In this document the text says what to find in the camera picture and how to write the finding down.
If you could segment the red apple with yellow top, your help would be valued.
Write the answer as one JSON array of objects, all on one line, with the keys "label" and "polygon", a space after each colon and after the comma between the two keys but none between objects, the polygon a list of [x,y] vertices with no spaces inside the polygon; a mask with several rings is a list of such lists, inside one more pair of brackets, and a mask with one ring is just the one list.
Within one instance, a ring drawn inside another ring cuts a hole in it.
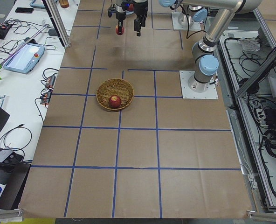
[{"label": "red apple with yellow top", "polygon": [[123,30],[118,30],[118,27],[116,25],[115,32],[117,35],[123,35],[124,34],[124,29]]}]

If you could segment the light blue plate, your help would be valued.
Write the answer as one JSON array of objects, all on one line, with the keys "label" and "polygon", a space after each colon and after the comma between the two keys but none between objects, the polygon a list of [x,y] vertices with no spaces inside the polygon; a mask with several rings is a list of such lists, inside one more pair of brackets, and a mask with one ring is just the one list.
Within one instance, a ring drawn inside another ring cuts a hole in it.
[{"label": "light blue plate", "polygon": [[132,14],[134,14],[134,12],[133,11],[126,11],[126,15],[132,15]]}]

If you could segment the red apple on plate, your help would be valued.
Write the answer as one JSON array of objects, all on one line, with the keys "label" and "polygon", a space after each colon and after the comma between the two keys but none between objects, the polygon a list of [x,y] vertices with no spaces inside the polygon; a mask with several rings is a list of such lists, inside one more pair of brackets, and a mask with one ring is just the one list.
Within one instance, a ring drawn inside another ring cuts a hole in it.
[{"label": "red apple on plate", "polygon": [[134,11],[134,6],[133,6],[133,4],[129,4],[128,7],[127,7],[127,12],[128,12],[128,13],[133,13],[133,11]]}]

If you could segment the woven wicker basket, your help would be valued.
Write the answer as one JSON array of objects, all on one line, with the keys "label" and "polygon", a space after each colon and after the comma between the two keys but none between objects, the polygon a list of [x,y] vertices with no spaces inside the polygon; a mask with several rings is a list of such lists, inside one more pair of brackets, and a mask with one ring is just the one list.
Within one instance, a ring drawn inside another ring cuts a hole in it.
[{"label": "woven wicker basket", "polygon": [[107,111],[117,112],[128,107],[134,98],[132,85],[120,78],[104,81],[96,91],[99,105]]}]

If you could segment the red apple in basket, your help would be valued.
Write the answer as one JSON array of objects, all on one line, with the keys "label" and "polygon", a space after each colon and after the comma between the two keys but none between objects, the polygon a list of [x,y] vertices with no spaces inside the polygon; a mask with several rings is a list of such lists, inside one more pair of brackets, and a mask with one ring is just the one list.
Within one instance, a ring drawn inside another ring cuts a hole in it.
[{"label": "red apple in basket", "polygon": [[117,109],[121,106],[121,98],[117,95],[111,95],[109,98],[109,105],[113,109]]}]

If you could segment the black smartphone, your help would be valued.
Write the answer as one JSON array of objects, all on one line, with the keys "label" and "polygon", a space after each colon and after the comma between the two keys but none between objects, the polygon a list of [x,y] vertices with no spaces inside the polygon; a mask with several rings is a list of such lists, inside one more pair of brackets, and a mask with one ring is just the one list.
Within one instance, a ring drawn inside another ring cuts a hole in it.
[{"label": "black smartphone", "polygon": [[16,13],[22,13],[22,14],[31,14],[34,11],[32,7],[17,7],[15,9]]}]

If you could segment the blue teach pendant tablet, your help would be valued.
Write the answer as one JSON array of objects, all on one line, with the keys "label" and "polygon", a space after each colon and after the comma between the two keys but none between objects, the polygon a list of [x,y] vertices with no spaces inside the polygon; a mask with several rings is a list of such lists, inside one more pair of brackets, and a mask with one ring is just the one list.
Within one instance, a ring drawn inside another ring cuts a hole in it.
[{"label": "blue teach pendant tablet", "polygon": [[26,44],[14,57],[8,60],[3,68],[22,74],[28,74],[37,65],[44,54],[45,47],[39,44]]}]

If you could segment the white power strip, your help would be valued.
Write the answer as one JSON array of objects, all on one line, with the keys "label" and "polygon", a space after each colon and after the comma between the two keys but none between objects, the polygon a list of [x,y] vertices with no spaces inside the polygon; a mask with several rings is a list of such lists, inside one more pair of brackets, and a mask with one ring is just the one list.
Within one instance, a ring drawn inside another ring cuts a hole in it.
[{"label": "white power strip", "polygon": [[266,128],[268,127],[266,124],[266,114],[264,112],[264,109],[261,105],[256,105],[254,109],[254,114],[257,122],[260,124],[261,127]]}]

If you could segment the aluminium frame post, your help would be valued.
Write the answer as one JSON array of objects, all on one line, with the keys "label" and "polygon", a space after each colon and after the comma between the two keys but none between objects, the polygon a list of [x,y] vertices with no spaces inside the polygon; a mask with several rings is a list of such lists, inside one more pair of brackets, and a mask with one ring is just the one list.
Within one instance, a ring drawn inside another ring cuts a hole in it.
[{"label": "aluminium frame post", "polygon": [[66,49],[71,46],[70,38],[67,34],[63,21],[60,17],[58,8],[53,0],[43,0],[42,1],[48,16],[54,26],[54,29],[59,37],[60,43]]}]

